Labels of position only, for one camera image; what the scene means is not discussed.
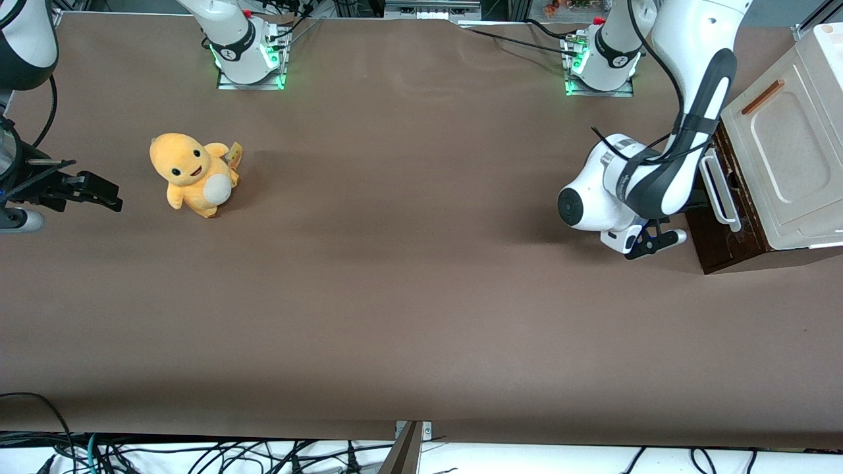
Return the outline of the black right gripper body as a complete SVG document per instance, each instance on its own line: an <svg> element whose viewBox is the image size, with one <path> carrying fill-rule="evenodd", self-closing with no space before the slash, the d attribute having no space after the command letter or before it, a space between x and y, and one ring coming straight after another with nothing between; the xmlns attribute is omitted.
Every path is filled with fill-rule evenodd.
<svg viewBox="0 0 843 474"><path fill-rule="evenodd" d="M30 202L63 212L67 201L83 202L70 175L61 172L75 160L55 160L24 143L13 125L2 126L2 207L9 202Z"/></svg>

